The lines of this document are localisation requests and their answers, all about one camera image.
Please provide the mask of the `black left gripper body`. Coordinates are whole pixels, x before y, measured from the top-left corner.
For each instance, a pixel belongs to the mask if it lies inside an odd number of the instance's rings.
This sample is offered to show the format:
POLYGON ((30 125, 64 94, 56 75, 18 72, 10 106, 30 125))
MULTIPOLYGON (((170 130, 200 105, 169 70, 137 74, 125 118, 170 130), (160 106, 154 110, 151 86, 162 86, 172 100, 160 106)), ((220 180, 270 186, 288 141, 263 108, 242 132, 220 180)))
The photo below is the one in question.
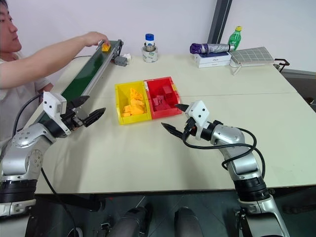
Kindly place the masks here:
POLYGON ((70 131, 75 131, 77 128, 84 126, 86 119, 86 112, 80 106, 78 108, 66 107, 66 112, 61 115, 62 122, 70 131))

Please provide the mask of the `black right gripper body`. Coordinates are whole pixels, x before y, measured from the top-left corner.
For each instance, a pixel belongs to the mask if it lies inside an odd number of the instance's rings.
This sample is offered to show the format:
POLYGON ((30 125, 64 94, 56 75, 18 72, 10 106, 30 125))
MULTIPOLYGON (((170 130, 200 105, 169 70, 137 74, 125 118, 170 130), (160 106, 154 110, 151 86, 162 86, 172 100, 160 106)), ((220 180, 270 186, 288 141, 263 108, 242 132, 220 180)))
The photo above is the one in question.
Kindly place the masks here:
POLYGON ((197 133, 196 121, 194 120, 193 117, 190 117, 186 121, 186 125, 184 128, 184 134, 196 135, 196 133, 197 133))

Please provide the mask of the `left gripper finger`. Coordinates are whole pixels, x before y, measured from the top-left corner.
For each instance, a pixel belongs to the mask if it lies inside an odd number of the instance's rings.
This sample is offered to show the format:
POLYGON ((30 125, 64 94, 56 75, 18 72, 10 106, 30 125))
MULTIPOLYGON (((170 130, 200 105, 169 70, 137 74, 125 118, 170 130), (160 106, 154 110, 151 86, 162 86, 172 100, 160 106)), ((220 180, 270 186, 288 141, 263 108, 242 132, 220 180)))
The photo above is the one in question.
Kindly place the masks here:
POLYGON ((68 109, 75 109, 80 107, 81 105, 83 105, 88 99, 90 98, 90 96, 88 95, 82 95, 79 96, 71 101, 67 102, 67 108, 68 109))
POLYGON ((85 127, 89 127, 93 123, 95 123, 106 111, 106 108, 100 108, 93 112, 91 112, 84 120, 83 125, 85 127))

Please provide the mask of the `person's right hand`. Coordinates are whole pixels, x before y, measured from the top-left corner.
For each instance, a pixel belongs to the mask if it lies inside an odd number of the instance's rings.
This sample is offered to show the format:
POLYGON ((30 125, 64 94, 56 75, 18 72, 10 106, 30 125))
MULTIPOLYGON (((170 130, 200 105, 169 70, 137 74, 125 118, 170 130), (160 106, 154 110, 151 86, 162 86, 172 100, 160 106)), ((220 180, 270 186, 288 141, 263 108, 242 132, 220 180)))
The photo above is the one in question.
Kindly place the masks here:
POLYGON ((109 40, 107 36, 99 32, 89 32, 87 34, 84 34, 82 37, 84 44, 87 47, 96 46, 100 42, 105 45, 109 45, 109 40))

